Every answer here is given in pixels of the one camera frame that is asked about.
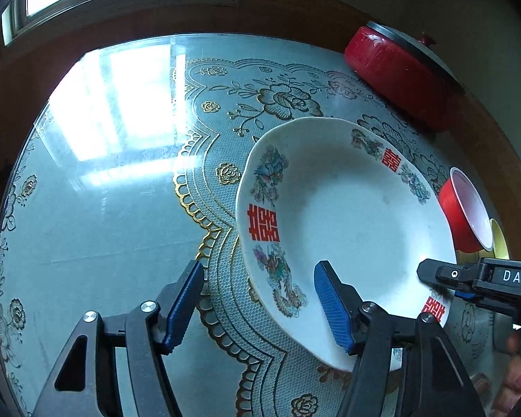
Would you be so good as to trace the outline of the person's right hand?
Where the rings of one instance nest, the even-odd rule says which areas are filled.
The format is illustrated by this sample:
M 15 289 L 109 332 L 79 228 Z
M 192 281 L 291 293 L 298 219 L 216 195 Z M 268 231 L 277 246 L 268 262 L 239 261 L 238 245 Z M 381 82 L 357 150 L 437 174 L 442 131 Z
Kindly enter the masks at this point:
M 501 387 L 492 402 L 490 416 L 508 416 L 521 398 L 521 329 L 512 332 L 506 346 L 511 360 L 505 369 Z

